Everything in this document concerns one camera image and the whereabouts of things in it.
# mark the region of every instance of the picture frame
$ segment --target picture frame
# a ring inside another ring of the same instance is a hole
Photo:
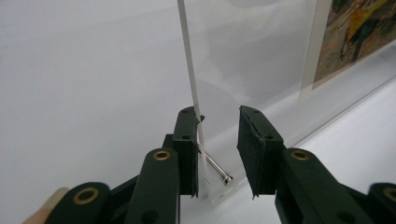
[[[389,0],[318,1],[300,99],[392,48],[395,12]]]

